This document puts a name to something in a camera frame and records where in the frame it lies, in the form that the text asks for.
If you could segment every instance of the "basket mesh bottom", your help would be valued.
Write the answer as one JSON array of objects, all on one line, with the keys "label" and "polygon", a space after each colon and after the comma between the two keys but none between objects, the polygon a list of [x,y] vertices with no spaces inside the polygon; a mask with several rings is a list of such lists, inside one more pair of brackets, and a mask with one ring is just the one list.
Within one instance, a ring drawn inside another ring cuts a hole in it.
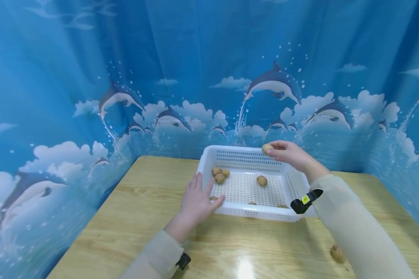
[{"label": "basket mesh bottom", "polygon": [[[256,183],[256,178],[260,175],[265,176],[268,181],[265,187]],[[257,205],[274,207],[287,205],[280,176],[276,175],[233,171],[223,184],[214,184],[211,195],[225,195],[227,202],[255,202]]]}]

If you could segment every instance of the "white plastic basket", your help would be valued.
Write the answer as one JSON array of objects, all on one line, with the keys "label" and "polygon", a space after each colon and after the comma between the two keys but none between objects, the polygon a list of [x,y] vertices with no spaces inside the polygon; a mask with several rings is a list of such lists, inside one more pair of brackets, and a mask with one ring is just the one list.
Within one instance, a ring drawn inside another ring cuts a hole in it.
[{"label": "white plastic basket", "polygon": [[[211,193],[211,196],[226,196],[217,214],[286,222],[317,217],[313,206],[301,215],[291,208],[292,200],[301,199],[309,191],[306,176],[291,165],[264,155],[261,148],[207,146],[197,170],[203,175],[203,187],[213,176],[213,167],[230,171],[230,177],[222,185],[215,183]],[[257,176],[265,176],[268,185],[260,187],[256,183]]]}]

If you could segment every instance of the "table surface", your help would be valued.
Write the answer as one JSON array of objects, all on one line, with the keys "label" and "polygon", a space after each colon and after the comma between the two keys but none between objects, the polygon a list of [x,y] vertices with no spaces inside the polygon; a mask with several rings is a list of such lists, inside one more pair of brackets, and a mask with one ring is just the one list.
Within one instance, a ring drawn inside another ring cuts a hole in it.
[{"label": "table surface", "polygon": [[[178,212],[198,160],[141,156],[48,279],[119,278]],[[419,278],[419,226],[368,174],[336,172],[362,199]],[[190,235],[192,258],[173,278],[354,278],[329,254],[333,239],[318,219],[296,223],[213,215]]]}]

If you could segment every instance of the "blue curtain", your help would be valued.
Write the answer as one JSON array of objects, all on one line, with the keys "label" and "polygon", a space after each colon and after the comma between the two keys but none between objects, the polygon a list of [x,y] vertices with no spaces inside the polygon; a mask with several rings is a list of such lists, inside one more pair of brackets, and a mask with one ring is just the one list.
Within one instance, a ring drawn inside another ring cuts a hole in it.
[{"label": "blue curtain", "polygon": [[45,278],[138,156],[276,139],[419,223],[419,0],[0,0],[1,279]]}]

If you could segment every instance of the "beige sleeve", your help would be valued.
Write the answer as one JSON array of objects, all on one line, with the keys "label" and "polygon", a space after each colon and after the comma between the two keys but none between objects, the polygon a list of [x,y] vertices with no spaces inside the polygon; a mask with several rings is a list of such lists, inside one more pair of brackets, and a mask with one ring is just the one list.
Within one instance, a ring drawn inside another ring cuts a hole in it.
[{"label": "beige sleeve", "polygon": [[171,279],[182,253],[181,244],[162,230],[146,245],[121,279]]},{"label": "beige sleeve", "polygon": [[340,177],[322,176],[311,184],[313,189],[323,190],[313,206],[356,278],[415,278],[391,238]]}]

